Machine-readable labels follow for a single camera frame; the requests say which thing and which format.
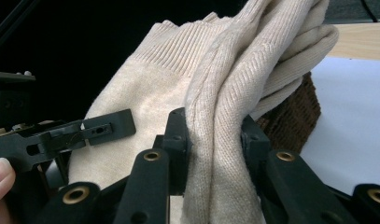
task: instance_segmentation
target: brown wicker basket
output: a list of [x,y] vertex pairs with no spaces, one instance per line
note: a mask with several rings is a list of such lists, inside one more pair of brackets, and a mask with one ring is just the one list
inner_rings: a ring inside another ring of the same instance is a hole
[[282,104],[264,114],[257,123],[271,140],[273,149],[287,149],[300,153],[320,116],[311,73],[303,76],[303,83]]

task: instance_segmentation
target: black cable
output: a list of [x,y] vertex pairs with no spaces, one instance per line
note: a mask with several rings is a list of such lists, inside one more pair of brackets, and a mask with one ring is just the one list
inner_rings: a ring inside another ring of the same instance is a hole
[[374,16],[374,14],[371,12],[370,8],[368,7],[367,3],[365,0],[360,0],[361,4],[363,5],[364,9],[367,11],[367,14],[371,17],[373,22],[378,22],[378,19]]

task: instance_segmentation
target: ribbed knit fabric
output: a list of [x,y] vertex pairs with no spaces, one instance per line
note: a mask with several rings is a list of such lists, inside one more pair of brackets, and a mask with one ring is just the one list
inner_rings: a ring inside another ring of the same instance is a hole
[[172,223],[262,222],[240,126],[247,114],[256,119],[279,105],[334,46],[336,29],[321,25],[327,5],[249,0],[233,18],[156,23],[86,116],[131,108],[137,133],[74,151],[70,183],[103,189],[129,175],[135,156],[164,133],[169,112],[185,106],[193,147],[184,205],[172,198]]

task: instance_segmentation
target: white table surface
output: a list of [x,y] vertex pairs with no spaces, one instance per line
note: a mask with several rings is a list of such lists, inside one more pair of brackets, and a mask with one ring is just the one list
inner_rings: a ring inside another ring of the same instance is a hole
[[327,57],[312,80],[321,116],[301,156],[348,195],[357,184],[380,185],[380,61]]

